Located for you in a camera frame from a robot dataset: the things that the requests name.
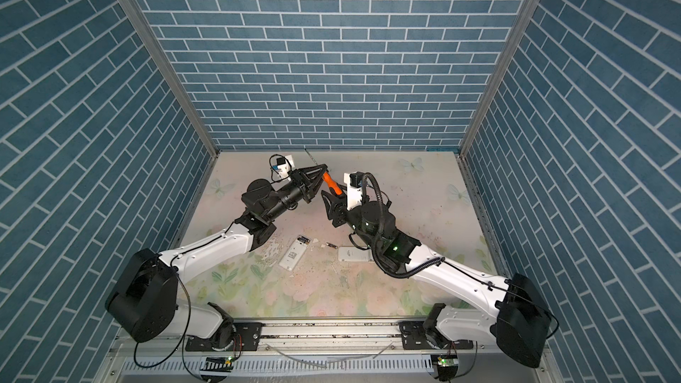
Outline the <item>orange handled screwdriver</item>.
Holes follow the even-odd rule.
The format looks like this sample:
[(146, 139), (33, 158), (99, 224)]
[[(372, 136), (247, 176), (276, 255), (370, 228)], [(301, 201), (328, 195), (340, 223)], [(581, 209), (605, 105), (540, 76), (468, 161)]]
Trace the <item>orange handled screwdriver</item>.
[[(312, 160), (312, 162), (313, 162), (315, 165), (318, 165), (318, 164), (319, 164), (319, 163), (316, 161), (316, 159), (312, 156), (312, 154), (308, 151), (307, 148), (303, 148), (303, 151), (306, 152), (306, 154), (310, 157), (310, 159)], [(332, 193), (334, 193), (334, 194), (337, 195), (337, 196), (342, 196), (342, 195), (343, 195), (342, 188), (340, 188), (340, 186), (337, 184), (337, 182), (335, 182), (335, 181), (333, 180), (333, 178), (331, 177), (331, 175), (329, 174), (328, 171), (326, 171), (326, 172), (324, 173), (323, 179), (324, 179), (324, 181), (326, 182), (327, 186), (329, 187), (329, 190), (330, 190)]]

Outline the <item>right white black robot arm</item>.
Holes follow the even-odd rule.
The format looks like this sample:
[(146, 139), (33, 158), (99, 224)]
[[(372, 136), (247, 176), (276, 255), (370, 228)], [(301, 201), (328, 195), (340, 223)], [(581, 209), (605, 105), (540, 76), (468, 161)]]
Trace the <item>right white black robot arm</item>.
[(333, 226), (349, 226), (386, 275), (432, 285), (477, 311), (465, 319), (443, 303), (434, 306), (427, 323), (435, 344), (492, 340), (517, 363), (539, 367), (554, 316), (529, 278), (491, 275), (436, 253), (399, 230), (389, 206), (377, 200), (350, 205), (346, 195), (327, 191), (322, 198)]

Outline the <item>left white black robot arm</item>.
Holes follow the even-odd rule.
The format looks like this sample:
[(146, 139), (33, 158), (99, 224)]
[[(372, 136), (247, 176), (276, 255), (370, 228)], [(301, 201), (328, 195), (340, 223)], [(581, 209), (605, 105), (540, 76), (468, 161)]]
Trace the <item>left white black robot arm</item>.
[(244, 213), (227, 228), (180, 248), (136, 252), (106, 299), (106, 311), (138, 343), (187, 335), (213, 350), (232, 347), (236, 333), (232, 317), (214, 303), (202, 307), (189, 297), (180, 298), (179, 291), (201, 273), (263, 246), (275, 232), (279, 216), (296, 209), (300, 201), (314, 199), (326, 170), (326, 165), (292, 170), (279, 189), (256, 179), (241, 196)]

